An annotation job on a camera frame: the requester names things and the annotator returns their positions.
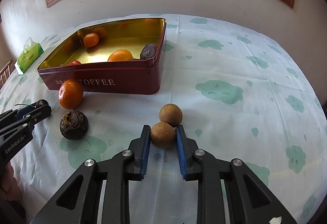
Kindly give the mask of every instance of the cherry tomato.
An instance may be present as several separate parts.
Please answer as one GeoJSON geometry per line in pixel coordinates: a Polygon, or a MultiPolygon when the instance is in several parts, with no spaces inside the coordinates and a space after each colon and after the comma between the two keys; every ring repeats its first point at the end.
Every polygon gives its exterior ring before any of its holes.
{"type": "Polygon", "coordinates": [[[81,64],[79,61],[72,61],[69,63],[69,65],[79,65],[81,64]]]}

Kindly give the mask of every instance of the chair backrest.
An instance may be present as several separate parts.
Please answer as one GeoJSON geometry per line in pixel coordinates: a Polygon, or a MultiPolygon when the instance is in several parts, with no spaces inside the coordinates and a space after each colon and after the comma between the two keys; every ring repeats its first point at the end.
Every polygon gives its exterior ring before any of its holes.
{"type": "Polygon", "coordinates": [[[12,71],[12,60],[10,60],[0,71],[0,88],[3,87],[12,71]]]}

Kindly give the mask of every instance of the metal screw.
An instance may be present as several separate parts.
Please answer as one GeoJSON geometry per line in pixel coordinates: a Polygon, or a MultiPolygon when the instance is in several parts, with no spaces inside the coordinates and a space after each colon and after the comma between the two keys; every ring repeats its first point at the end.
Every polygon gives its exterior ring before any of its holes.
{"type": "Polygon", "coordinates": [[[94,164],[94,160],[85,160],[84,165],[86,167],[91,167],[94,164]]]}
{"type": "Polygon", "coordinates": [[[122,152],[122,154],[123,154],[123,156],[130,156],[130,155],[132,155],[132,151],[126,149],[126,150],[124,150],[124,151],[122,152]]]}
{"type": "Polygon", "coordinates": [[[204,155],[204,154],[205,154],[205,151],[202,149],[195,150],[195,155],[204,155]]]}
{"type": "Polygon", "coordinates": [[[242,161],[241,160],[239,160],[239,159],[235,159],[235,160],[233,160],[233,164],[235,165],[235,166],[241,166],[242,165],[242,161]]]}

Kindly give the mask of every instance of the tablecloth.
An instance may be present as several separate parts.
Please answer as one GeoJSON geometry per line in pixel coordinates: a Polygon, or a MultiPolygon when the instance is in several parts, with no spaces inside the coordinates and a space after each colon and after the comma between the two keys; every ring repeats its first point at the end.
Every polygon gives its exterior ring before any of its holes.
{"type": "MultiPolygon", "coordinates": [[[[122,19],[157,16],[167,22],[160,90],[153,95],[85,92],[77,108],[90,124],[83,140],[69,142],[60,134],[67,110],[36,69],[74,31],[119,18],[46,37],[44,54],[24,75],[14,71],[1,89],[1,112],[39,99],[52,107],[11,162],[27,221],[84,160],[110,159],[126,149],[144,124],[159,122],[163,105],[175,103],[183,111],[187,137],[218,159],[242,159],[296,221],[306,223],[326,195],[327,122],[299,67],[276,41],[229,22],[172,14],[122,19]]],[[[145,179],[130,182],[131,223],[193,224],[196,214],[197,183],[183,181],[176,147],[151,145],[145,179]]]]}

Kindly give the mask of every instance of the green tissue pack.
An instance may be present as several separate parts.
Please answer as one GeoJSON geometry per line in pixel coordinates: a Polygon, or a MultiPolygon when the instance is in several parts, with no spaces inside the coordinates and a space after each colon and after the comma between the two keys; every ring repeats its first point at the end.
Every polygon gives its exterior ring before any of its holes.
{"type": "Polygon", "coordinates": [[[24,44],[22,53],[15,63],[18,74],[24,74],[43,52],[40,43],[34,42],[29,37],[24,44]]]}

